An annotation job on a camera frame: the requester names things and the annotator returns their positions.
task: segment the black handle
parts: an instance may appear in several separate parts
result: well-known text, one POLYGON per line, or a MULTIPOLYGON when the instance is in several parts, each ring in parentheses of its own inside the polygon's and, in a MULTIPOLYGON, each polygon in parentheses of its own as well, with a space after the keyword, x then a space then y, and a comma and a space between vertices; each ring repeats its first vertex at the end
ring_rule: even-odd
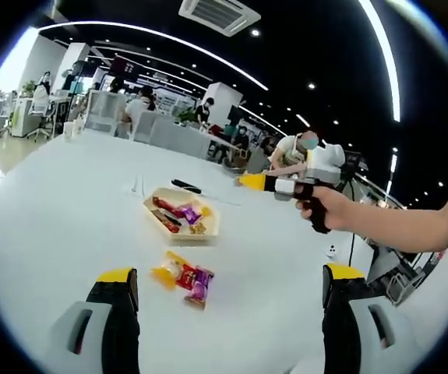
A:
MULTIPOLYGON (((327 185, 326 183, 318 182, 316 185, 323 185, 325 187, 333 188, 332 185, 327 185)), ((300 193, 295 193, 294 198, 299 200, 308 200, 308 202, 303 203, 304 209, 312 210, 312 215, 310 216, 310 221, 312 222, 312 227, 315 231, 321 234, 327 234, 331 230, 326 227, 324 221, 326 219, 326 208, 316 197, 312 197, 314 187, 316 185, 302 184, 303 189, 300 193)))
POLYGON ((185 183, 183 181, 179 181, 178 179, 173 179, 171 181, 172 185, 176 185, 177 187, 180 187, 181 189, 185 189, 186 191, 197 193, 198 195, 201 194, 201 189, 198 189, 195 185, 190 185, 189 183, 185 183))

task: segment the face mask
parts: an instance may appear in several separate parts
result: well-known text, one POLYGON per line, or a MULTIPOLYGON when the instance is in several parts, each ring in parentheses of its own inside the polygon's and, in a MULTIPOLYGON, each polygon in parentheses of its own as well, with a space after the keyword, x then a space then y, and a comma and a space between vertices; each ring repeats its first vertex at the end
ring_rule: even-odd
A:
POLYGON ((301 146, 303 146, 306 150, 313 150, 319 145, 319 140, 317 138, 299 139, 298 143, 301 146))

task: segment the cable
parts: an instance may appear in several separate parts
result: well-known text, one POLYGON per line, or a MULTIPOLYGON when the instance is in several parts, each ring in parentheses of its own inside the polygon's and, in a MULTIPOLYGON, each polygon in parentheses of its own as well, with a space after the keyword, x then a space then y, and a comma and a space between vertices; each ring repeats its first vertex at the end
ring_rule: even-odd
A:
MULTIPOLYGON (((352 201, 355 201, 355 191, 354 191, 354 185, 351 182, 351 179, 348 181, 351 188, 351 199, 352 201)), ((354 254, 354 242, 355 242, 355 233, 352 233, 351 235, 351 248, 350 248, 350 259, 348 260, 348 266, 351 266, 351 257, 354 254)))

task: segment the wooden tray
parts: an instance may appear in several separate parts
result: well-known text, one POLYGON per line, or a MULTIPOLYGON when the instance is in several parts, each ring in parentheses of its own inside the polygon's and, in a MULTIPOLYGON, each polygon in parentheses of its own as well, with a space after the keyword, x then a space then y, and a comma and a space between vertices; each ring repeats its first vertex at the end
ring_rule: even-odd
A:
POLYGON ((173 240, 190 240, 190 241, 205 241, 215 239, 218 236, 218 230, 220 225, 220 215, 219 213, 206 201, 201 199, 195 193, 185 191, 182 189, 165 189, 160 188, 153 192, 146 200, 144 200, 144 208, 146 209, 147 216, 153 221, 156 226, 160 228, 170 239, 173 240), (180 206, 183 204, 191 203, 194 209, 198 212, 201 211, 203 207, 210 210, 210 215, 208 217, 203 217, 201 222, 206 227, 206 232, 204 234, 191 234, 189 231, 189 224, 182 218, 180 222, 182 226, 177 234, 170 232, 155 216, 151 213, 151 210, 159 209, 153 204, 153 197, 159 197, 170 203, 173 206, 180 206))

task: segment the potted plant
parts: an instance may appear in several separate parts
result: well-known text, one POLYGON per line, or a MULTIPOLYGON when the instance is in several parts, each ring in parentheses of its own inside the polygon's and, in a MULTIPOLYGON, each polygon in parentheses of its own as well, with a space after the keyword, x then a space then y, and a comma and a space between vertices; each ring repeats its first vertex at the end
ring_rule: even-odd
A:
POLYGON ((192 108, 185 109, 177 115, 177 119, 182 126, 186 126, 188 122, 197 122, 196 111, 192 108))
POLYGON ((34 80, 24 83, 23 87, 21 87, 20 97, 33 97, 36 86, 37 84, 34 80))

